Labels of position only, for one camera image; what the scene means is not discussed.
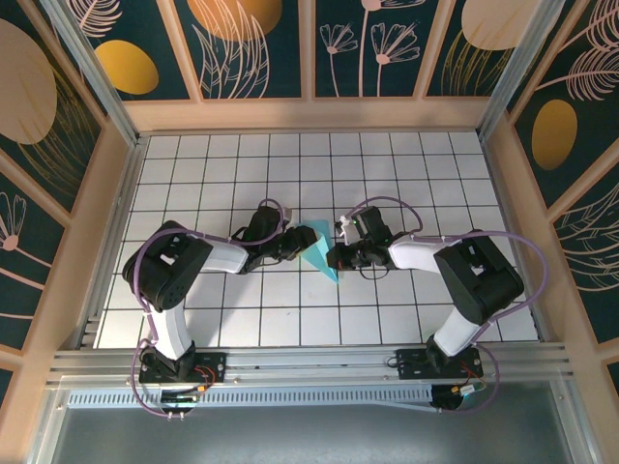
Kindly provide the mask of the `aluminium corner post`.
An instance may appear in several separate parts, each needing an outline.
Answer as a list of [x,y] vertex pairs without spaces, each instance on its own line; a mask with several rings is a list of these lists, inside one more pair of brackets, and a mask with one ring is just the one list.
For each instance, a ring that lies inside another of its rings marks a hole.
[[134,148],[138,144],[139,131],[134,126],[116,89],[108,79],[94,48],[79,29],[70,6],[65,0],[40,1],[115,127],[128,145]]
[[546,37],[559,18],[564,5],[565,0],[540,0],[505,70],[500,75],[476,127],[482,145],[487,143],[504,115],[509,101],[543,48]]

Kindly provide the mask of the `long aluminium mounting rail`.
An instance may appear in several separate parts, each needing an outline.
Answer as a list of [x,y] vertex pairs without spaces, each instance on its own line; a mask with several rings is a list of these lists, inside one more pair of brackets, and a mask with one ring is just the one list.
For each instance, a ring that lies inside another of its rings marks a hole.
[[[304,387],[394,384],[397,371],[387,365],[397,345],[230,348],[225,352],[223,385]],[[558,342],[479,343],[487,382],[567,380],[575,369]],[[121,388],[128,384],[131,349],[59,351],[45,386]]]

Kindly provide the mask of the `light blue cloth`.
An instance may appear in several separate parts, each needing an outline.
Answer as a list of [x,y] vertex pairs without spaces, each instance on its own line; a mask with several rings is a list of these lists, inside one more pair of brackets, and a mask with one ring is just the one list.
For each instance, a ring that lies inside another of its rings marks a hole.
[[313,230],[316,242],[301,253],[301,258],[312,265],[335,284],[339,284],[337,271],[330,268],[327,263],[327,253],[333,248],[330,223],[326,219],[309,219],[302,222]]

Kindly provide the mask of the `grey metal sheet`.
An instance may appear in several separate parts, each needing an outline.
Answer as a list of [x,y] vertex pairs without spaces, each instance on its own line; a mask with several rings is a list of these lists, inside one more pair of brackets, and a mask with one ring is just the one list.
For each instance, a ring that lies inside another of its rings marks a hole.
[[53,464],[574,464],[539,402],[438,416],[384,406],[71,410]]

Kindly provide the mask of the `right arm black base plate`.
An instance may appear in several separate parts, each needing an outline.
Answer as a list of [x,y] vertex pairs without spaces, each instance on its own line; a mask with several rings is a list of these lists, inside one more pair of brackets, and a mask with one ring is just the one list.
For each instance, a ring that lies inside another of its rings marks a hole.
[[432,354],[427,349],[399,349],[396,369],[400,380],[466,380],[469,374],[484,376],[480,353],[475,348],[467,348],[451,358]]

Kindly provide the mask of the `aluminium frame profile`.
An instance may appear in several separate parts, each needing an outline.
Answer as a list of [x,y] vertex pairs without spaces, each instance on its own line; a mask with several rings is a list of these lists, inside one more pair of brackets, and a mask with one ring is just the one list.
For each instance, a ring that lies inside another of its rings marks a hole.
[[595,464],[596,454],[591,452],[584,417],[578,411],[572,383],[570,380],[557,380],[552,386],[570,459],[573,464]]
[[33,432],[26,464],[51,464],[63,421],[69,393],[66,390],[45,390]]

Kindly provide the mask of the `aluminium table side rail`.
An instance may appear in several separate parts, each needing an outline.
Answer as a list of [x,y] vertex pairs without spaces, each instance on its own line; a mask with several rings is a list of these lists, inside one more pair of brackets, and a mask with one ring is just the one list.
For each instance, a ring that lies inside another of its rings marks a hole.
[[506,229],[530,242],[527,245],[516,239],[508,241],[508,249],[525,285],[524,295],[519,300],[529,304],[522,308],[510,306],[497,320],[497,325],[506,341],[551,341],[544,310],[548,259],[541,258],[534,250],[535,247],[545,249],[539,189],[521,143],[512,130],[496,131],[483,148]]
[[82,348],[89,320],[104,310],[148,141],[148,136],[140,136],[127,153],[76,327],[72,338],[67,340],[71,348]]

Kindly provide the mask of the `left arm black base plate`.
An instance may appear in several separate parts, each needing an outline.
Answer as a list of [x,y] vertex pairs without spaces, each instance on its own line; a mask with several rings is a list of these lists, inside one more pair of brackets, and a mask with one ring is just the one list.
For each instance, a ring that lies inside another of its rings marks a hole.
[[142,384],[222,383],[225,353],[188,353],[171,360],[157,351],[140,356],[138,380]]

